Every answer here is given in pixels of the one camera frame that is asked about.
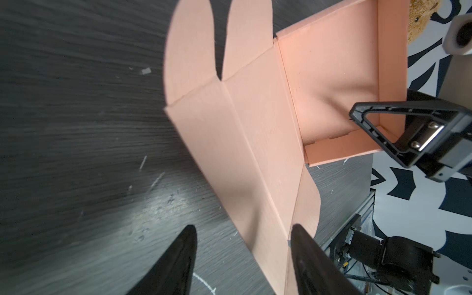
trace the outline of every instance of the pink cardboard box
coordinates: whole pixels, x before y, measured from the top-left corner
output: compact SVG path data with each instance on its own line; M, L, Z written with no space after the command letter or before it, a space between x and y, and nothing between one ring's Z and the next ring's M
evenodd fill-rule
M305 163L379 151L358 101L406 99L408 0L345 0L277 33L270 0L233 0L222 79L209 0L180 0L164 57L166 113L276 294L297 294L288 240L314 236ZM402 118L370 117L395 141Z

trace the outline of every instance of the stuffed toy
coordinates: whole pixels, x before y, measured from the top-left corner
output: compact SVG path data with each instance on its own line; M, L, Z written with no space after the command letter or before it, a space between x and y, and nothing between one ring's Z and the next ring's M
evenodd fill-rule
M423 33L431 15L437 12L440 6L441 0L410 0L408 44Z

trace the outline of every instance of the metal screw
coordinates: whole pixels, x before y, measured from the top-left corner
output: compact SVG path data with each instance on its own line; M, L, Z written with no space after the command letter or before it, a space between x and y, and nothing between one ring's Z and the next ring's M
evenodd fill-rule
M439 124L434 122L434 121L431 121L429 124L428 124L428 128L431 128L431 129L438 129L439 128Z
M419 148L421 148L421 144L420 144L419 142L417 142L417 141L412 141L411 144L410 144L410 146L411 146L412 148L414 148L414 149L419 149Z

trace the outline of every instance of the gray wooden table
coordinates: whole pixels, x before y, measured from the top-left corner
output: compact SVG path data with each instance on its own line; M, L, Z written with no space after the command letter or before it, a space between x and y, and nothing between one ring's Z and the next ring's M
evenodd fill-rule
M212 1L218 72L229 2ZM274 0L274 31L335 2ZM162 111L175 4L0 4L1 294L125 294L187 224L214 293L273 293ZM318 243L367 197L371 162L310 169ZM211 293L194 277L192 294Z

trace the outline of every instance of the white cylindrical part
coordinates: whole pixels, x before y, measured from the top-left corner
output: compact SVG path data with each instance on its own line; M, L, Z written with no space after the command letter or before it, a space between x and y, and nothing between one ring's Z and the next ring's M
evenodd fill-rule
M454 17L444 38L443 48L452 55L472 54L472 13Z

